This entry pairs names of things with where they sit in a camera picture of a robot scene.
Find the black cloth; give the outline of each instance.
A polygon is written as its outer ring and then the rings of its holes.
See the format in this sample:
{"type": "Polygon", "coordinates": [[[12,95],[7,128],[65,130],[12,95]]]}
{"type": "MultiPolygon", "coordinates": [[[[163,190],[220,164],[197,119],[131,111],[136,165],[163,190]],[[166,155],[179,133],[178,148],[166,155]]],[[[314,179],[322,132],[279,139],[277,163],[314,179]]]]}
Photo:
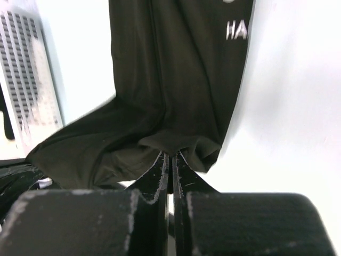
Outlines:
{"type": "Polygon", "coordinates": [[[253,8],[251,0],[227,2],[110,0],[116,97],[27,161],[66,188],[136,179],[160,151],[181,150],[207,172],[236,104],[248,45],[238,27],[248,28],[253,8]]]}

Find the scratched black surface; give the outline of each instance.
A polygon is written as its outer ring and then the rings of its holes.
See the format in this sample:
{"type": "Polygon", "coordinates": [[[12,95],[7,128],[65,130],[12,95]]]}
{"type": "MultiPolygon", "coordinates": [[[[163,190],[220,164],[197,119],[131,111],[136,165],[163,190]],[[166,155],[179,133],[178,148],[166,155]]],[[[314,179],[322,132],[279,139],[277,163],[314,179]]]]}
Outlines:
{"type": "Polygon", "coordinates": [[[8,167],[8,166],[14,166],[14,165],[25,165],[25,159],[24,158],[15,158],[15,159],[0,160],[0,172],[1,172],[1,168],[8,167]]]}
{"type": "Polygon", "coordinates": [[[15,200],[43,176],[40,170],[30,164],[0,168],[0,224],[15,200]]]}
{"type": "Polygon", "coordinates": [[[138,190],[143,197],[135,214],[131,255],[166,256],[168,240],[169,156],[160,152],[154,165],[126,190],[138,190]]]}
{"type": "Polygon", "coordinates": [[[6,220],[0,255],[127,255],[132,193],[26,192],[6,220]]]}
{"type": "Polygon", "coordinates": [[[191,227],[186,195],[191,191],[218,193],[192,170],[181,152],[172,158],[174,193],[174,234],[177,255],[190,256],[192,253],[191,227]]]}
{"type": "Polygon", "coordinates": [[[335,255],[301,195],[190,193],[188,206],[193,255],[335,255]]]}

